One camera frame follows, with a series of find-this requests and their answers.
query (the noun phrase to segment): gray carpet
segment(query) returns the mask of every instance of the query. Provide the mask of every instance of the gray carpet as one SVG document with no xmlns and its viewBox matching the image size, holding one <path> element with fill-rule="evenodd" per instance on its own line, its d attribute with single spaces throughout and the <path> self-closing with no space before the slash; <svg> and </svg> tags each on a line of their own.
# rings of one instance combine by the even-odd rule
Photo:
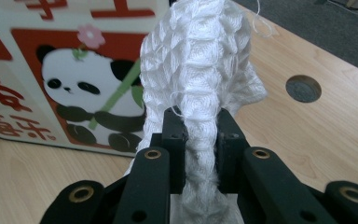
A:
<svg viewBox="0 0 358 224">
<path fill-rule="evenodd" d="M 256 0 L 234 1 L 257 11 Z M 260 0 L 260 15 L 358 67 L 358 16 L 316 1 Z"/>
</svg>

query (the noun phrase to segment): green leaf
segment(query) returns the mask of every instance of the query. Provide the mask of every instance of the green leaf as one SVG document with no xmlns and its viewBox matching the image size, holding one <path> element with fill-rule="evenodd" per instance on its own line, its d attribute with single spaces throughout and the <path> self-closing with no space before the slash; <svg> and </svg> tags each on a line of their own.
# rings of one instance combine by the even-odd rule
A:
<svg viewBox="0 0 358 224">
<path fill-rule="evenodd" d="M 76 60 L 81 60 L 86 57 L 89 52 L 83 49 L 72 49 L 72 54 L 74 55 Z"/>
<path fill-rule="evenodd" d="M 144 108 L 144 88 L 140 86 L 133 86 L 131 88 L 132 98 L 135 103 L 141 107 Z"/>
</svg>

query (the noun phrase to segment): white crumpled fabric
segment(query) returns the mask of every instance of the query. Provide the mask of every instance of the white crumpled fabric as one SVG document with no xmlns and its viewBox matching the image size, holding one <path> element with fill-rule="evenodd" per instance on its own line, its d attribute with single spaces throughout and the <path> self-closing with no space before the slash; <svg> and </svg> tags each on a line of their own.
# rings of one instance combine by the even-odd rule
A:
<svg viewBox="0 0 358 224">
<path fill-rule="evenodd" d="M 248 61 L 250 35 L 244 12 L 231 0 L 181 0 L 143 42 L 147 117 L 138 150 L 161 133 L 164 110 L 174 105 L 188 131 L 186 186 L 172 196 L 173 224 L 242 223 L 235 198 L 217 189 L 213 151 L 220 108 L 235 115 L 267 95 Z"/>
</svg>

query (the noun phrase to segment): panda illustration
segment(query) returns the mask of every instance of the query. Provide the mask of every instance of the panda illustration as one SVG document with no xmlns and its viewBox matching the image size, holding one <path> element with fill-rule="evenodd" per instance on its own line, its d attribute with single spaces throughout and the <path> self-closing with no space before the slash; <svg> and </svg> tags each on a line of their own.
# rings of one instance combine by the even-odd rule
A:
<svg viewBox="0 0 358 224">
<path fill-rule="evenodd" d="M 66 120 L 66 131 L 76 141 L 136 151 L 143 134 L 145 108 L 135 103 L 131 91 L 124 92 L 109 111 L 101 111 L 134 62 L 114 61 L 92 50 L 77 59 L 72 49 L 52 46 L 40 46 L 36 56 L 42 63 L 45 91 L 58 103 L 56 113 Z M 140 82 L 137 77 L 132 86 Z M 97 122 L 94 128 L 90 127 L 92 120 Z"/>
</svg>

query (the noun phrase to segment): pink flower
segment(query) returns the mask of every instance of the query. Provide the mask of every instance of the pink flower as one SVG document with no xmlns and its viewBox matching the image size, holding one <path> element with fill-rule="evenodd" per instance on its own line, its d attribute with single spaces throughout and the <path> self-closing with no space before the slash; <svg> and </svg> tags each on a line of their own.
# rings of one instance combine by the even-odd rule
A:
<svg viewBox="0 0 358 224">
<path fill-rule="evenodd" d="M 78 31 L 77 38 L 91 49 L 97 49 L 105 43 L 101 30 L 91 24 L 79 26 Z"/>
</svg>

